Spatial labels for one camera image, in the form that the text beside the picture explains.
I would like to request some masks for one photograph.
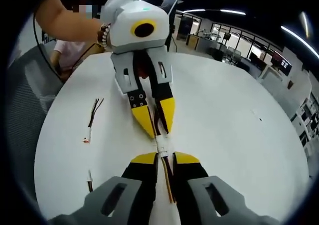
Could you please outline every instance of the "glass wall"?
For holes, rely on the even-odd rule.
[[[175,22],[174,22],[175,32],[174,32],[173,36],[174,35],[175,35],[175,37],[177,36],[180,20],[181,20],[182,17],[188,17],[188,18],[192,18],[193,19],[193,25],[192,25],[192,27],[190,29],[190,34],[197,35],[199,27],[200,27],[201,19],[198,18],[198,17],[195,17],[195,16],[184,14],[184,13],[176,13]]]
[[[240,51],[241,56],[244,58],[249,58],[251,53],[254,53],[259,59],[269,65],[272,64],[271,59],[274,52],[280,51],[273,44],[269,44],[255,35],[226,25],[214,23],[211,32],[212,40],[217,40],[227,47]],[[223,41],[225,33],[230,33],[228,41]]]
[[[241,52],[241,56],[247,58],[251,49],[254,36],[246,32],[242,32],[236,50]]]
[[[241,31],[235,28],[230,29],[230,38],[226,41],[226,46],[235,49],[237,47]]]
[[[193,25],[190,29],[190,34],[196,34],[198,32],[199,23],[200,23],[200,19],[193,17]]]

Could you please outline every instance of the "white robot casing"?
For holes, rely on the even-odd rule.
[[[120,6],[118,16],[110,27],[110,41],[114,53],[124,53],[165,44],[169,34],[167,13],[161,8],[145,1],[136,0]],[[138,37],[134,29],[145,23],[154,26],[153,32],[145,37]]]

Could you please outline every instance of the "ceiling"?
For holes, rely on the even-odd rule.
[[[146,0],[159,5],[162,0]],[[288,47],[303,63],[316,73],[319,60],[299,41],[283,32],[284,25],[306,40],[306,33],[299,19],[304,11],[312,27],[312,34],[307,42],[319,51],[319,12],[317,0],[182,0],[177,9],[233,9],[246,13],[246,16],[222,13],[219,11],[194,12],[212,21],[243,28],[264,37],[280,47]],[[106,0],[92,0],[93,4],[104,4]]]

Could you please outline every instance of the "black chair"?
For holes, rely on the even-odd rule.
[[[244,64],[241,61],[237,62],[236,67],[241,68],[241,69],[245,70],[247,73],[249,73],[249,70],[250,70],[249,66]]]
[[[213,49],[212,56],[217,61],[222,61],[224,57],[224,52],[219,49]]]
[[[43,44],[40,46],[47,56]],[[16,179],[34,201],[36,145],[45,116],[61,87],[62,82],[37,46],[7,69],[5,135]]]

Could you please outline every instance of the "white round table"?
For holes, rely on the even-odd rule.
[[[240,192],[248,208],[280,221],[299,204],[308,166],[290,120],[274,98],[244,70],[212,59],[169,53],[176,109],[170,151],[197,157],[210,176]],[[155,152],[133,119],[114,79],[110,53],[89,56],[54,100],[39,136],[34,179],[39,207],[50,219],[83,206],[93,188],[121,176],[135,156]],[[149,86],[143,81],[144,88]],[[91,144],[82,142],[95,98]],[[179,224],[159,163],[150,224]]]

